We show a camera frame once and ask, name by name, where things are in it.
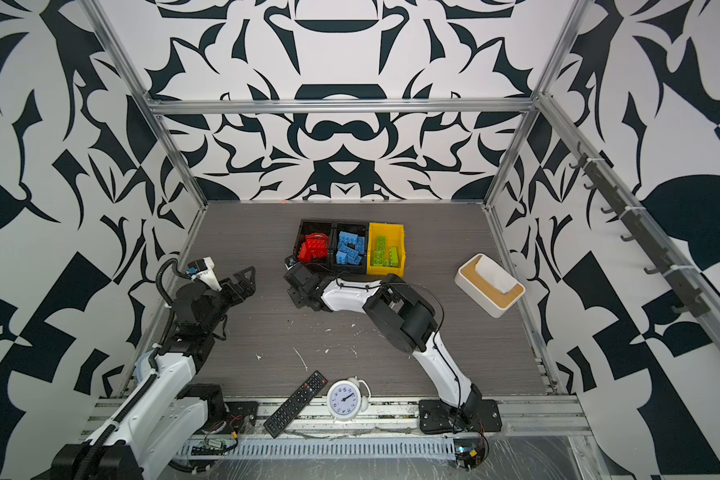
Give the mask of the red lego arch piece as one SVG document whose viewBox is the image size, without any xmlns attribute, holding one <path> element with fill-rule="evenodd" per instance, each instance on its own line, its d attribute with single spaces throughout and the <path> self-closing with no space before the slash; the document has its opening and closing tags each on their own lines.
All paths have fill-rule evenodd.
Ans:
<svg viewBox="0 0 720 480">
<path fill-rule="evenodd" d="M 305 236 L 299 252 L 298 260 L 302 263 L 324 261 L 328 257 L 330 238 L 326 234 L 313 233 Z"/>
</svg>

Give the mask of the green lego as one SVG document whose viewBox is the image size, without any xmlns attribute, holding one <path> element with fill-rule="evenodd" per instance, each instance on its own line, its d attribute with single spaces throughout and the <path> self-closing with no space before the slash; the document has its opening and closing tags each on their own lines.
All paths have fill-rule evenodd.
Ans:
<svg viewBox="0 0 720 480">
<path fill-rule="evenodd" d="M 385 266 L 398 268 L 400 265 L 400 256 L 396 247 L 390 247 L 385 258 Z"/>
</svg>

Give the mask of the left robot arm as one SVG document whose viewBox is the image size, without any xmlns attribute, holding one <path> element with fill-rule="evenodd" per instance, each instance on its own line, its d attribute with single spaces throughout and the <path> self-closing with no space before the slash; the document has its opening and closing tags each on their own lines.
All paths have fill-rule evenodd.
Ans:
<svg viewBox="0 0 720 480">
<path fill-rule="evenodd" d="M 170 259 L 156 287 L 169 310 L 160 339 L 137 369 L 141 379 L 125 402 L 87 439 L 53 459 L 53 479 L 156 479 L 197 431 L 225 420 L 217 384 L 196 383 L 229 310 L 256 292 L 256 270 L 219 279 L 205 257 L 185 271 Z"/>
</svg>

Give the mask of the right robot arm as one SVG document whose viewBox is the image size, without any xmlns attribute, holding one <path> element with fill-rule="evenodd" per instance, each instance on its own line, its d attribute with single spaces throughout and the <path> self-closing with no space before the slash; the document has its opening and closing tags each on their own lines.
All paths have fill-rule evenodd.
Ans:
<svg viewBox="0 0 720 480">
<path fill-rule="evenodd" d="M 448 352 L 434 307 L 412 284 L 395 274 L 359 281 L 313 272 L 294 256 L 285 259 L 285 266 L 288 294 L 296 307 L 368 316 L 393 347 L 420 364 L 453 427 L 465 430 L 469 422 L 478 418 L 482 393 Z"/>
</svg>

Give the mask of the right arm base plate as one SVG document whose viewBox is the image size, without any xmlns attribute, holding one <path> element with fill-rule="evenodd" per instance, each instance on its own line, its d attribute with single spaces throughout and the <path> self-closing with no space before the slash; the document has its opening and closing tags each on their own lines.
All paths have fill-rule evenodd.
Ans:
<svg viewBox="0 0 720 480">
<path fill-rule="evenodd" d="M 503 422 L 497 402 L 491 399 L 481 400 L 468 413 L 441 400 L 420 400 L 418 427 L 426 435 L 479 431 L 497 433 L 502 430 Z"/>
</svg>

